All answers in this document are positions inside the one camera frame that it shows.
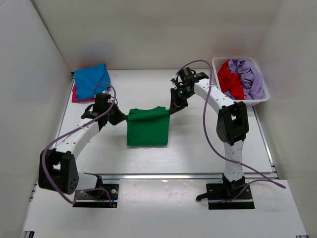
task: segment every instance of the folded green cloth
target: folded green cloth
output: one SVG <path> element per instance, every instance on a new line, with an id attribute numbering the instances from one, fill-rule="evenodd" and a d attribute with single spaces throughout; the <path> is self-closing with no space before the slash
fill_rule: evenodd
<path id="1" fill-rule="evenodd" d="M 129 146 L 164 146 L 168 142 L 169 112 L 165 107 L 131 109 L 127 118 Z"/>

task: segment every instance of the table surface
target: table surface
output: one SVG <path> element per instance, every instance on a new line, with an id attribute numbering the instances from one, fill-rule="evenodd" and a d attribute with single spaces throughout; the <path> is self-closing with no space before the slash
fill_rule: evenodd
<path id="1" fill-rule="evenodd" d="M 24 227 L 34 238 L 295 238 L 306 235 L 287 181 L 251 185 L 252 210 L 208 210 L 195 202 L 205 180 L 120 180 L 118 207 L 73 208 L 37 188 Z"/>
<path id="2" fill-rule="evenodd" d="M 209 74 L 209 70 L 200 70 Z M 110 70 L 111 83 L 117 92 L 118 106 L 124 113 L 132 108 L 169 108 L 170 79 L 176 70 Z M 83 149 L 77 159 L 79 172 L 97 174 L 171 174 L 223 173 L 224 161 L 209 147 L 203 132 L 204 100 L 197 95 L 189 107 L 171 115 L 169 142 L 162 148 L 128 148 L 127 123 L 107 124 Z M 67 105 L 60 134 L 73 129 L 89 103 Z M 255 169 L 272 172 L 261 132 L 252 108 L 248 108 L 250 131 L 243 148 L 244 163 Z M 223 143 L 215 127 L 217 115 L 207 109 L 207 128 L 215 148 L 224 154 Z"/>

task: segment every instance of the purple cloth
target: purple cloth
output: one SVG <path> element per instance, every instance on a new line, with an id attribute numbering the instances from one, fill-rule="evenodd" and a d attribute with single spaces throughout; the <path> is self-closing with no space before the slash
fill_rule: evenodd
<path id="1" fill-rule="evenodd" d="M 263 98 L 262 77 L 254 64 L 245 59 L 231 59 L 228 71 L 240 76 L 245 100 Z"/>

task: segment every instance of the plastic basket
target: plastic basket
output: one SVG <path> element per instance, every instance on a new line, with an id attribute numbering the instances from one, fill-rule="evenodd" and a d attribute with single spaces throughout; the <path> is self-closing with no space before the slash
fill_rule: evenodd
<path id="1" fill-rule="evenodd" d="M 236 57 L 215 57 L 212 59 L 212 67 L 213 67 L 213 81 L 216 82 L 217 87 L 219 89 L 220 88 L 220 84 L 219 84 L 219 79 L 218 79 L 218 71 L 220 70 L 221 66 L 227 61 L 227 60 L 231 60 L 231 59 L 242 59 L 242 60 L 248 60 L 251 63 L 253 63 L 255 65 L 255 67 L 257 68 L 257 70 L 259 71 L 260 75 L 262 76 L 262 89 L 263 89 L 263 98 L 262 99 L 257 99 L 257 100 L 235 100 L 236 102 L 244 102 L 248 107 L 252 107 L 260 102 L 265 102 L 269 99 L 269 93 L 263 78 L 263 75 L 257 65 L 257 63 L 255 62 L 255 60 L 251 57 L 243 57 L 243 56 L 236 56 Z"/>

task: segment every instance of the white wall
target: white wall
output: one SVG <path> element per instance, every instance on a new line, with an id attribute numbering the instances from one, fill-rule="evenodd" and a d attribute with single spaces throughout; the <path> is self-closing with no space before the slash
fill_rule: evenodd
<path id="1" fill-rule="evenodd" d="M 179 68 L 252 56 L 281 0 L 34 0 L 71 70 Z"/>
<path id="2" fill-rule="evenodd" d="M 32 3 L 5 0 L 0 6 L 1 238 L 19 236 L 40 152 L 55 136 L 70 79 Z"/>
<path id="3" fill-rule="evenodd" d="M 316 23 L 316 0 L 283 0 L 255 56 L 270 91 L 257 109 L 310 238 L 317 237 Z"/>

